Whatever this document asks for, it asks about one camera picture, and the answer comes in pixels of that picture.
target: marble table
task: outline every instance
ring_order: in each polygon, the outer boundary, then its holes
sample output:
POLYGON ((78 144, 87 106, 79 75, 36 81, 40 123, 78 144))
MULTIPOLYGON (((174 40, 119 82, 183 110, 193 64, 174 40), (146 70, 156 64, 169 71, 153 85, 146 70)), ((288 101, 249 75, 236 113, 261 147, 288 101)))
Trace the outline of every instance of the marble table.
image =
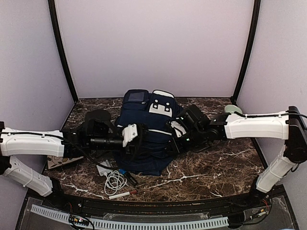
MULTIPOLYGON (((176 98, 186 107, 196 104, 207 116, 224 112, 231 104, 228 98, 176 98)), ((120 113, 121 98, 81 99, 72 110, 65 128, 82 123, 86 112, 102 108, 112 114, 113 121, 120 113)), ((108 159, 115 165, 112 155, 93 152, 99 161, 108 159)), ((163 170, 160 177, 134 175, 139 182, 138 194, 116 200, 138 202, 188 201, 238 195, 249 191, 253 179, 264 170, 260 158, 249 138, 217 141, 200 153, 188 152, 178 156, 163 170)), ((70 195, 108 199, 104 193, 105 177, 87 159, 45 170, 44 175, 57 178, 65 193, 70 195)), ((118 193, 134 190, 125 186, 118 193)))

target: white panel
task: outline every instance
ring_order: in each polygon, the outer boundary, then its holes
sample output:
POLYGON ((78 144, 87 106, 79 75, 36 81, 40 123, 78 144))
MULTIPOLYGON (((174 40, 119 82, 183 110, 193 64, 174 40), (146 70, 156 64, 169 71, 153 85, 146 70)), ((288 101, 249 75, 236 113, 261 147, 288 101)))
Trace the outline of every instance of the white panel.
MULTIPOLYGON (((295 105, 307 114, 307 1, 261 2, 255 43, 238 104, 246 113, 270 113, 295 105)), ((282 141, 260 139, 270 163, 282 141)), ((307 164, 283 180, 301 229, 307 226, 307 164)))
MULTIPOLYGON (((73 106, 47 0, 0 1, 0 121, 21 130, 59 129, 73 106)), ((18 158, 41 172, 46 157, 18 158)), ((26 189, 0 176, 0 229, 13 230, 26 189)))
POLYGON ((129 89, 176 96, 233 94, 252 0, 57 0, 80 98, 129 89))

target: white power adapter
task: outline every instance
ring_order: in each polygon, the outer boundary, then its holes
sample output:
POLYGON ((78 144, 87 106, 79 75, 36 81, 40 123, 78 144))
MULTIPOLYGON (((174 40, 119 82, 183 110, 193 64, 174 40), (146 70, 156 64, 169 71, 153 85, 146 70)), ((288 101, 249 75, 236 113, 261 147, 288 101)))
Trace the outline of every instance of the white power adapter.
MULTIPOLYGON (((101 163, 102 165, 106 166, 106 167, 111 167, 110 163, 108 160, 104 161, 101 163)), ((105 169, 99 165, 96 165, 97 169, 98 169, 98 172, 99 172, 99 175, 100 176, 107 176, 109 173, 112 173, 113 170, 111 169, 105 169)))

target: white stripe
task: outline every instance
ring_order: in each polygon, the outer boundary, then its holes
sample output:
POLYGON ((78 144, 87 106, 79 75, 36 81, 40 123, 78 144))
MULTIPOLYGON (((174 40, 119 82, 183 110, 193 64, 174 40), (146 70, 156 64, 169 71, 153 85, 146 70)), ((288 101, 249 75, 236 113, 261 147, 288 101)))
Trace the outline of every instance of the white stripe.
POLYGON ((167 132, 157 130, 157 129, 149 129, 148 131, 152 131, 152 132, 156 132, 156 133, 164 133, 164 134, 167 134, 167 135, 170 135, 170 136, 172 135, 171 133, 167 133, 167 132))

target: white marker pen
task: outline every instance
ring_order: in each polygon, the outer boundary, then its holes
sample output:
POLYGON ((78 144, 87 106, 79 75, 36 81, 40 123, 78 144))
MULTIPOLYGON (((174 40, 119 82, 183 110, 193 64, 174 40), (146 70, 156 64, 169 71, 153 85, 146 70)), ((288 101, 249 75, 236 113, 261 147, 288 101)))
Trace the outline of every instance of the white marker pen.
POLYGON ((111 196, 109 196, 109 199, 112 200, 112 199, 119 198, 119 197, 122 197, 122 196, 128 196, 130 194, 136 194, 137 192, 138 192, 137 190, 133 190, 131 192, 121 193, 121 194, 117 194, 117 195, 111 195, 111 196))

